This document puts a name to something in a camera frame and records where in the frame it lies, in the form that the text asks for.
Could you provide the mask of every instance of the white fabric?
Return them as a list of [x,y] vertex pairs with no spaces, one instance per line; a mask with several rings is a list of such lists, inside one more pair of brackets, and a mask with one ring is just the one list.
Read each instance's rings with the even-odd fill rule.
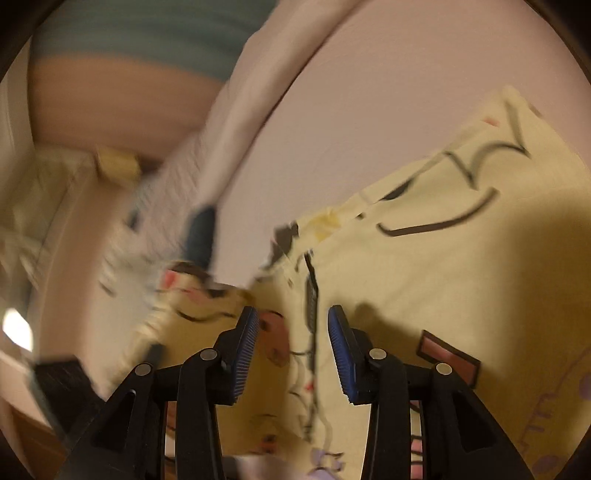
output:
[[261,126],[309,58],[361,0],[284,0],[244,46],[199,140],[167,159],[139,230],[150,258],[178,251],[193,209],[214,205]]

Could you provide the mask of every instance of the cartoon print fabric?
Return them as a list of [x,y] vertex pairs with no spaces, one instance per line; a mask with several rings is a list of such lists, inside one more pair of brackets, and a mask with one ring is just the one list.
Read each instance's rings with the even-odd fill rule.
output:
[[289,331],[287,377],[265,383],[277,455],[314,478],[361,475],[369,407],[343,395],[326,327],[341,304],[406,363],[430,365],[425,330],[442,339],[536,478],[560,472],[591,423],[591,177],[517,91],[442,150],[285,231],[251,288]]

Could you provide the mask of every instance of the white wall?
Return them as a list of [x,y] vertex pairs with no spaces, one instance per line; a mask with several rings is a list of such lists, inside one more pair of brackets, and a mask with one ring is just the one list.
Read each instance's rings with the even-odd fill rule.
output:
[[0,199],[7,185],[33,159],[33,136],[27,101],[30,41],[22,48],[0,82]]

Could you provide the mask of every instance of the metal rivet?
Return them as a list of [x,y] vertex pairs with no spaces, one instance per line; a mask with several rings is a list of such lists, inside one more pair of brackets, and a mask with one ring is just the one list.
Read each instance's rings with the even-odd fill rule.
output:
[[206,348],[199,356],[201,360],[213,360],[217,357],[217,352],[213,348]]
[[152,366],[150,364],[139,364],[135,367],[135,374],[138,377],[143,377],[144,375],[148,375],[152,371]]
[[369,351],[369,356],[374,360],[383,360],[386,358],[387,353],[384,352],[381,348],[372,348]]
[[437,364],[435,369],[442,375],[450,375],[453,372],[453,368],[450,367],[448,364]]

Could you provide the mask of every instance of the purple pattern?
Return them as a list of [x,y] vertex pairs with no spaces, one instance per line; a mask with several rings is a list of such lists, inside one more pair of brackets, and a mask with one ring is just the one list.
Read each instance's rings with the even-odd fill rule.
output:
[[585,374],[579,382],[579,395],[583,400],[591,400],[591,372]]
[[531,471],[534,475],[548,473],[560,463],[560,458],[556,455],[544,455],[536,460]]
[[[530,431],[535,431],[535,432],[539,432],[539,433],[544,432],[544,429],[542,427],[535,424],[535,420],[537,419],[537,417],[542,417],[544,419],[549,419],[552,417],[552,412],[542,410],[542,406],[543,406],[544,402],[546,400],[553,400],[558,396],[558,392],[560,391],[560,388],[562,387],[564,381],[572,373],[572,371],[575,369],[575,367],[578,366],[578,364],[580,364],[581,362],[583,362],[585,357],[587,357],[587,355],[589,355],[589,354],[591,354],[591,346],[588,346],[585,350],[583,350],[581,355],[577,359],[575,359],[575,361],[566,369],[564,374],[560,377],[558,384],[556,385],[556,388],[554,389],[554,391],[542,393],[540,395],[540,397],[534,407],[534,411],[531,413],[531,415],[527,421],[527,424],[525,425],[525,428],[523,429],[523,432],[521,433],[521,436],[517,439],[517,445],[519,448],[519,452],[522,455],[526,454],[527,450],[530,448],[529,444],[525,441],[526,434]],[[584,375],[583,379],[581,380],[581,383],[579,384],[579,394],[583,398],[585,398],[583,395],[587,394],[587,392],[591,393],[587,389],[587,382],[591,383],[591,378],[588,381],[585,380],[589,375],[591,375],[591,374]]]

